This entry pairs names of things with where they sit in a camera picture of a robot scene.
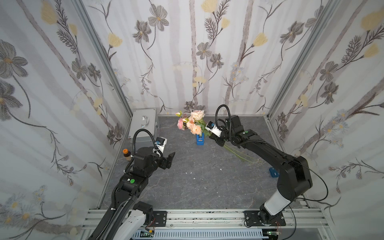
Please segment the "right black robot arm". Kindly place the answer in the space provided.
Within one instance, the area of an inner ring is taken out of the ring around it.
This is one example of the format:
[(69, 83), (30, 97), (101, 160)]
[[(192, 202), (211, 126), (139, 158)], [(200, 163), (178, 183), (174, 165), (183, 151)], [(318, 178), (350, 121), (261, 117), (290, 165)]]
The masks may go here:
[(258, 213), (259, 222), (270, 225), (282, 210), (313, 186), (308, 161), (282, 152), (253, 130), (245, 130), (238, 116), (221, 122), (225, 125), (219, 128), (212, 121), (207, 123), (206, 130), (211, 132), (211, 139), (221, 147), (230, 142), (236, 147), (255, 153), (279, 174), (277, 190), (261, 205)]

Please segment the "blue tape dispenser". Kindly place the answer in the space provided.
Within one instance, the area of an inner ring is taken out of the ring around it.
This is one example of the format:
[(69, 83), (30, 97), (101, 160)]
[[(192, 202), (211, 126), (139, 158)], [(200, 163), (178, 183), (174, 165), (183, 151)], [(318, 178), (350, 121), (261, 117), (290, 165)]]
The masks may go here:
[(200, 135), (196, 135), (196, 141), (198, 146), (203, 146), (205, 144), (205, 135), (201, 133)]

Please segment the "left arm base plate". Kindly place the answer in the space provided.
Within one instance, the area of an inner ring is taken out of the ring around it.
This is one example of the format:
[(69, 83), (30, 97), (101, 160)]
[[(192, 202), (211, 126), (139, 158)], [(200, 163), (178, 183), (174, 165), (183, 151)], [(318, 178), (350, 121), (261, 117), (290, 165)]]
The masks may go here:
[(152, 213), (150, 221), (145, 224), (146, 228), (165, 227), (167, 223), (167, 216), (168, 216), (167, 211), (154, 211)]

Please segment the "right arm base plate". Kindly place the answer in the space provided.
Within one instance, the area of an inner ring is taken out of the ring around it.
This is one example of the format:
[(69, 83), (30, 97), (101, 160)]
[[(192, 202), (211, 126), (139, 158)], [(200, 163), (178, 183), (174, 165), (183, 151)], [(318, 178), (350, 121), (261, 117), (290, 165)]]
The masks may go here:
[(245, 226), (250, 227), (284, 227), (286, 226), (285, 217), (282, 213), (271, 216), (265, 210), (244, 211)]

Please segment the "pink rose bouquet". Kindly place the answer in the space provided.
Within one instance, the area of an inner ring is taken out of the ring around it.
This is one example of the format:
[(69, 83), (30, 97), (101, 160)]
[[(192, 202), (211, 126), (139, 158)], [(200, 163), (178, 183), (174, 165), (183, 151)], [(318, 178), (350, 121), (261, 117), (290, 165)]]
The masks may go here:
[[(204, 110), (195, 110), (190, 113), (180, 111), (175, 113), (175, 115), (179, 118), (177, 123), (178, 129), (182, 131), (190, 131), (195, 137), (196, 135), (204, 133), (205, 142), (209, 139), (211, 134), (205, 129), (207, 122), (204, 120)], [(245, 153), (236, 150), (234, 147), (229, 147), (226, 143), (224, 145), (224, 149), (243, 162), (253, 164), (257, 161), (256, 158), (249, 157)]]

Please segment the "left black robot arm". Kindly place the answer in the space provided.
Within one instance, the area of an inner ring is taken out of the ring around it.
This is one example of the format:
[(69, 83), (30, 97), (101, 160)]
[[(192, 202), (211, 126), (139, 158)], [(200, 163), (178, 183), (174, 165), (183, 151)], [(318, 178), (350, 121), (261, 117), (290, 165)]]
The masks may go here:
[(140, 148), (112, 191), (111, 204), (88, 239), (129, 240), (140, 227), (152, 225), (153, 206), (137, 200), (158, 168), (171, 168), (175, 154), (165, 157), (153, 147)]

